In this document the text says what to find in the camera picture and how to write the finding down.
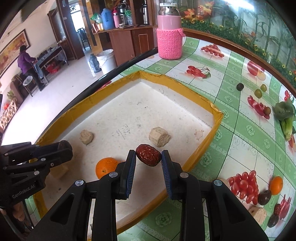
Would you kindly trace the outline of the red date front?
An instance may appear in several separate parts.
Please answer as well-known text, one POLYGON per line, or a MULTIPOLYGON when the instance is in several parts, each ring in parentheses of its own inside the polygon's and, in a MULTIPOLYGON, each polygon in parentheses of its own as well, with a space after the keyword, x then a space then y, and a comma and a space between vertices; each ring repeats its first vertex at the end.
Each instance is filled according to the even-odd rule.
POLYGON ((135 152, 138 159, 150 167, 158 165, 162 159, 161 153, 148 144, 140 144, 135 152))

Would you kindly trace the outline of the red date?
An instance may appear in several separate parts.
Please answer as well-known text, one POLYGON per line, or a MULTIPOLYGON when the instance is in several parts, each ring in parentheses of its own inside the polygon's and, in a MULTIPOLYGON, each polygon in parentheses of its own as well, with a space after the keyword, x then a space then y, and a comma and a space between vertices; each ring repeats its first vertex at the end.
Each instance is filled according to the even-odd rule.
POLYGON ((273 214, 279 216, 280 215, 280 211, 281 211, 281 205, 279 203, 277 203, 274 206, 273 214))
POLYGON ((148 144, 140 144, 135 152, 138 159, 150 167, 158 165, 162 159, 161 153, 148 144))

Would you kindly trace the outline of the beige cork piece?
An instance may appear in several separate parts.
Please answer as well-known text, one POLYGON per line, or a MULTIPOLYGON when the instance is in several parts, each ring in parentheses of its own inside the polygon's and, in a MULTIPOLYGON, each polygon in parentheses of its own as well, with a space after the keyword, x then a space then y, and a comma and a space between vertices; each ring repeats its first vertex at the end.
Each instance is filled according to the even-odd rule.
POLYGON ((84 145, 88 145, 92 142, 94 135, 88 130, 82 130, 80 132, 80 140, 84 145))

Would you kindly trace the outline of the large beige cork cylinder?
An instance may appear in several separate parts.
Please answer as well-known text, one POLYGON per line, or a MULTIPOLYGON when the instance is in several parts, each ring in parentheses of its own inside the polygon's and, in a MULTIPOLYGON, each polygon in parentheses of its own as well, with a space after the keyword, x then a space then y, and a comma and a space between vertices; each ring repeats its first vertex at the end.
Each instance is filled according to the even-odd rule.
POLYGON ((267 212, 264 208, 254 206, 251 207, 248 211, 259 225, 262 225, 264 223, 267 217, 267 212))

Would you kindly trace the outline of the dark plum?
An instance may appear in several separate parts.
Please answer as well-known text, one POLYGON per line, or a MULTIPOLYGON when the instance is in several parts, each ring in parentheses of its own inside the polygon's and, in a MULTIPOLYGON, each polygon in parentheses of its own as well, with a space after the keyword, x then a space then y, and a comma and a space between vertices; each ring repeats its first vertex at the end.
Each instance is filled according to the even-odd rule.
POLYGON ((278 221, 279 221, 279 216, 277 214, 273 214, 269 218, 268 223, 267 223, 267 226, 269 228, 272 228, 272 227, 276 226, 276 224, 278 223, 278 221))
POLYGON ((271 199, 272 193, 270 190, 265 190, 258 195, 258 203, 265 206, 271 199))
POLYGON ((237 86, 236 86, 236 89, 237 89, 238 91, 242 91, 242 90, 244 89, 244 85, 243 85, 243 83, 238 83, 237 86))

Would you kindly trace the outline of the small beige cork chunk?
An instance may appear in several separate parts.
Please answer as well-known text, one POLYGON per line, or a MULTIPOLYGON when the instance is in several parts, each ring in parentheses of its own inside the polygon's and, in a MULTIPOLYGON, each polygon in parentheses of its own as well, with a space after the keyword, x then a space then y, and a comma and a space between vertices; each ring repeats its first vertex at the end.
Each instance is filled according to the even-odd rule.
POLYGON ((149 140, 157 147, 165 146, 170 138, 168 132, 159 126, 152 128, 149 133, 149 140))

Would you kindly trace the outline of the large orange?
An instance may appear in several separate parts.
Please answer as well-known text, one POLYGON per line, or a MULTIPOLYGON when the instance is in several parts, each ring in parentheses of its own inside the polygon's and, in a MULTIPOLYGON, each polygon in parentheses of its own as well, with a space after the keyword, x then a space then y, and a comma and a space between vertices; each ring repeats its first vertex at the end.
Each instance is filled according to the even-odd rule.
POLYGON ((280 176, 276 176, 273 178, 269 185, 269 190, 271 191, 271 195, 278 195, 283 188, 283 179, 280 176))

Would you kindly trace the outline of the big beige cork block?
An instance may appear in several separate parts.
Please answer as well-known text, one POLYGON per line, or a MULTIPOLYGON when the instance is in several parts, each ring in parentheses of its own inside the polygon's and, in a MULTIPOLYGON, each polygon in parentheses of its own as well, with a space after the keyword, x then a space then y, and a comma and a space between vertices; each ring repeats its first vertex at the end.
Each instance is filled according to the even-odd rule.
POLYGON ((61 179, 68 171, 68 166, 66 164, 61 164, 51 168, 50 175, 55 179, 61 179))

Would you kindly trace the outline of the small beige cork cylinder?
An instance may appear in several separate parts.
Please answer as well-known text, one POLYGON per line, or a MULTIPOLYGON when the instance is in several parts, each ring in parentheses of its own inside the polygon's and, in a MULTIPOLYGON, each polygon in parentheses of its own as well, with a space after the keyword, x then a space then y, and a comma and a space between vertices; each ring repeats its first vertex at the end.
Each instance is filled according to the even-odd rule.
POLYGON ((220 178, 219 180, 221 180, 228 188, 230 188, 230 184, 229 184, 228 180, 226 180, 224 178, 220 178))

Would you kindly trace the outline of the person in purple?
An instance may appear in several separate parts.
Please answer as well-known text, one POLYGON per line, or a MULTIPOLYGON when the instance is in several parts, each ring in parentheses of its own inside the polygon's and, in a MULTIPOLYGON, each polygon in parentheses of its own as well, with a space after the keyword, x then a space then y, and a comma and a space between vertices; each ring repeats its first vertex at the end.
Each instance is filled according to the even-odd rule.
POLYGON ((18 55, 18 67, 20 68, 21 72, 25 76, 32 76, 36 85, 40 91, 45 88, 45 85, 41 82, 39 75, 34 69, 34 63, 36 62, 36 58, 31 57, 26 52, 27 46, 22 45, 20 47, 20 53, 18 55))

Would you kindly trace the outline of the white bucket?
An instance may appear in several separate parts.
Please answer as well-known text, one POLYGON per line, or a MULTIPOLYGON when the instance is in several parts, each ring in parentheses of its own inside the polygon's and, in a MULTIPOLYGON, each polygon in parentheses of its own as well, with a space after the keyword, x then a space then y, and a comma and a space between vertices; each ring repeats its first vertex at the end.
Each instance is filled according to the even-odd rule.
POLYGON ((107 74, 117 67, 114 50, 107 49, 96 55, 103 74, 107 74))

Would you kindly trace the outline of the brownish grape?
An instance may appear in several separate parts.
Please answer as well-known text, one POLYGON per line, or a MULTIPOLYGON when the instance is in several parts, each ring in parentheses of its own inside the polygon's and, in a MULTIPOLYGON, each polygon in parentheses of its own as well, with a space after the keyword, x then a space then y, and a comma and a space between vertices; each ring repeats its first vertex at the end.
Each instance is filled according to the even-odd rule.
POLYGON ((270 115, 270 113, 271 113, 271 109, 268 106, 265 106, 263 111, 264 111, 265 115, 270 115))

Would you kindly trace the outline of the green grape left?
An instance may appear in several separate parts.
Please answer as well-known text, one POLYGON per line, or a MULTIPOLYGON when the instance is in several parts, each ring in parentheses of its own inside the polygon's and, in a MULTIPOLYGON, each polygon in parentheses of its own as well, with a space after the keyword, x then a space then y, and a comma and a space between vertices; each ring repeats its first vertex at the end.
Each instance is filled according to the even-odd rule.
POLYGON ((254 91, 254 95, 255 95, 258 99, 260 99, 260 98, 262 98, 262 91, 261 91, 260 89, 256 89, 256 90, 254 91))

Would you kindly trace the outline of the green grape far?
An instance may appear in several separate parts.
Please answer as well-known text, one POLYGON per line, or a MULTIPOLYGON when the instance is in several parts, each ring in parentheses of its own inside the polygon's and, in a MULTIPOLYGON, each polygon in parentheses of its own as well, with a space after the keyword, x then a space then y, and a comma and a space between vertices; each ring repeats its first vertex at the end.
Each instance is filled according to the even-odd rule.
POLYGON ((267 91, 267 86, 265 84, 262 84, 260 86, 261 91, 266 92, 267 91))

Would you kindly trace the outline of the blue water jug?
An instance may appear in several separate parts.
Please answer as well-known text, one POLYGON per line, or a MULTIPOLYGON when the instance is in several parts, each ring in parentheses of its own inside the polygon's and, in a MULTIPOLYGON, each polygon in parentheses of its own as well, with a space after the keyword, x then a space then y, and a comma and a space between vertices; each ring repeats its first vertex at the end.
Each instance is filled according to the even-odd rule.
POLYGON ((108 8, 104 8, 102 13, 102 25, 104 30, 111 30, 115 28, 114 20, 113 20, 113 14, 111 10, 108 8))

